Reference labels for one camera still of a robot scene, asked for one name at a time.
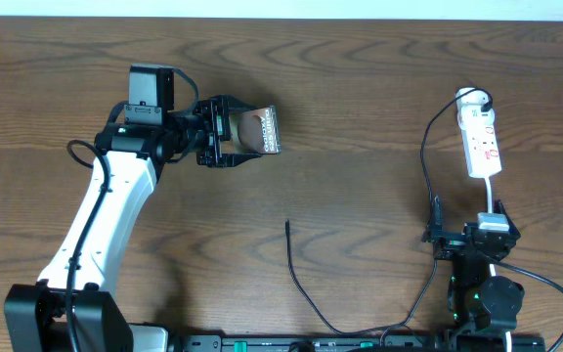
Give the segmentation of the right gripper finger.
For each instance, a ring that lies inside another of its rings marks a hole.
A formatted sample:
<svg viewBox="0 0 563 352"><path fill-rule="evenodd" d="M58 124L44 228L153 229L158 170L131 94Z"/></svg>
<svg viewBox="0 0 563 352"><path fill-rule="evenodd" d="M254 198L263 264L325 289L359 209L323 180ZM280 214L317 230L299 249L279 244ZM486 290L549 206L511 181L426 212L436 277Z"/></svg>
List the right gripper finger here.
<svg viewBox="0 0 563 352"><path fill-rule="evenodd" d="M430 217L425 226L421 240L423 242L438 242L445 237L443 212L439 197L431 201Z"/></svg>
<svg viewBox="0 0 563 352"><path fill-rule="evenodd" d="M502 202L500 199L496 199L496 200L494 201L494 204L493 204L493 211L494 211L494 214L502 215L502 216L505 218L505 220L506 220L506 222L507 222L507 224L508 224L508 226L509 226L509 230L510 230L510 231L517 231L516 225L514 224L514 222L512 221L512 219L510 218L510 216L508 215L508 213L507 213L507 211L506 211L506 209L505 209L505 206L504 206L503 202Z"/></svg>

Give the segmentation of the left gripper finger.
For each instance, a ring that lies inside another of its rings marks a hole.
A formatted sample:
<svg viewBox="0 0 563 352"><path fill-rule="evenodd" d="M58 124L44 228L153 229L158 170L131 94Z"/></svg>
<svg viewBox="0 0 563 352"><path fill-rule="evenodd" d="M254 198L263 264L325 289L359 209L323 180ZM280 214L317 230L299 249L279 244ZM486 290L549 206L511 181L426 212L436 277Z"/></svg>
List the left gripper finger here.
<svg viewBox="0 0 563 352"><path fill-rule="evenodd" d="M242 113L244 111L256 110L256 107L241 101L232 95L224 95L224 109L227 113Z"/></svg>
<svg viewBox="0 0 563 352"><path fill-rule="evenodd" d="M260 154L222 154L221 166L223 168L237 167L249 160L260 157Z"/></svg>

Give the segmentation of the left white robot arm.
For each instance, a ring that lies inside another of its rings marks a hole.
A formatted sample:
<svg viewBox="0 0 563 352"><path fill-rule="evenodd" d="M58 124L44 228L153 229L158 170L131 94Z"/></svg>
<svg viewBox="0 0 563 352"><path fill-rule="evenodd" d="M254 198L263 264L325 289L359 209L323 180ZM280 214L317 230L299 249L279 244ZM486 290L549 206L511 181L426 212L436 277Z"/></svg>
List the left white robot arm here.
<svg viewBox="0 0 563 352"><path fill-rule="evenodd" d="M262 152L225 154L252 117L256 133L277 127L275 110L230 95L186 110L117 103L89 150L95 159L84 200L63 244L33 285L14 284L4 316L16 351L173 351L169 329L126 321L115 301L120 266L140 211L163 167L188 154L211 168L236 167Z"/></svg>

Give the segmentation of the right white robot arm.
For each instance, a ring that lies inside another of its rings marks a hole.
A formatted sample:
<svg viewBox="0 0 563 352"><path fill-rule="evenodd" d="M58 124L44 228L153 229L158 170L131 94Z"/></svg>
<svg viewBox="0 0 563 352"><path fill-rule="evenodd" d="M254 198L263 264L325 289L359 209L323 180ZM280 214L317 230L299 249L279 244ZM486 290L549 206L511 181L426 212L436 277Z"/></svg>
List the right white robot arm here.
<svg viewBox="0 0 563 352"><path fill-rule="evenodd" d="M422 240L433 246L433 257L452 263L448 309L454 326L436 337L448 351L512 351L524 288L497 274L495 265L520 239L501 201L494 211L481 212L461 232L444 229L438 198L431 201L430 218Z"/></svg>

